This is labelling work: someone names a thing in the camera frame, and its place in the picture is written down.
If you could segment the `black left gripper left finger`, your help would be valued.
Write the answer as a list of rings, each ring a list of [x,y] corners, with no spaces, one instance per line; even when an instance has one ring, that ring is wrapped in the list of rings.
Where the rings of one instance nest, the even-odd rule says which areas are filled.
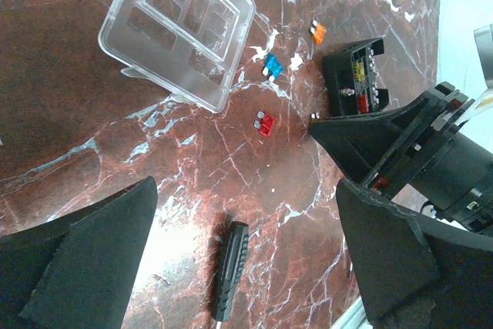
[[[156,212],[156,181],[1,238],[3,328],[119,328]]]

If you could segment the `clear plastic fuse box lid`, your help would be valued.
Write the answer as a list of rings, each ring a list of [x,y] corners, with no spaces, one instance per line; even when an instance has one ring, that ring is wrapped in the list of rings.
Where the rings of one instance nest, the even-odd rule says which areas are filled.
[[[113,0],[99,46],[125,64],[122,74],[219,113],[255,11],[254,0]]]

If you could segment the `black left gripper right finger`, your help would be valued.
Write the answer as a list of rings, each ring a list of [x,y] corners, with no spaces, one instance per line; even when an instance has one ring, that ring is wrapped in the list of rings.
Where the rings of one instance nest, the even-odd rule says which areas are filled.
[[[449,226],[350,180],[340,221],[375,328],[490,328],[492,238]]]

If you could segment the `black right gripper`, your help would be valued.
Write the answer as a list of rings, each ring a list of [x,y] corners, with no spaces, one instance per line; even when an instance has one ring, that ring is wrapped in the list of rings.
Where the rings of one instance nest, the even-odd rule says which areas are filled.
[[[309,134],[352,182],[393,198],[410,185],[439,220],[492,233],[492,154],[463,135],[472,100],[448,82],[400,109],[316,120]]]

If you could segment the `orange blade fuse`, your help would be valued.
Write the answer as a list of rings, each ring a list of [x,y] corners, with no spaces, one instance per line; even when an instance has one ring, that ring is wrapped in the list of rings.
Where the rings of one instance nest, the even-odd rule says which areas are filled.
[[[313,20],[311,22],[310,34],[317,45],[321,44],[324,41],[326,33],[327,29],[317,20]]]

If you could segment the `black fuse box base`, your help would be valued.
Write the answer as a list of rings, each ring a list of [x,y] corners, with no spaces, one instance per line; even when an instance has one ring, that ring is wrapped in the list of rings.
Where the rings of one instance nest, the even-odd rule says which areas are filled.
[[[389,92],[377,86],[375,58],[384,54],[381,37],[361,40],[322,59],[331,116],[380,112],[389,104]]]

